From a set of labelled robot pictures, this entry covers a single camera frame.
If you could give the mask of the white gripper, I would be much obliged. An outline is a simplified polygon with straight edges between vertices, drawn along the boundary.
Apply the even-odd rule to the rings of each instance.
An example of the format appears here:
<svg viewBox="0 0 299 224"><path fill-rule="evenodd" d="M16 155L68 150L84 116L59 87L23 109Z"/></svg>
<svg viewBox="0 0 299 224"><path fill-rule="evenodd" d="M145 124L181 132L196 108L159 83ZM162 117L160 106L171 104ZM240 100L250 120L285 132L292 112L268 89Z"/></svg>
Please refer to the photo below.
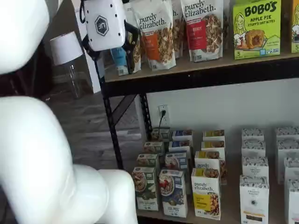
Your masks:
<svg viewBox="0 0 299 224"><path fill-rule="evenodd" d="M105 69L101 51L122 47L126 52L128 73L135 70L134 50L140 31L137 27L124 22L126 19L121 0L85 0L84 14L87 34L82 45L94 61L99 79Z"/></svg>

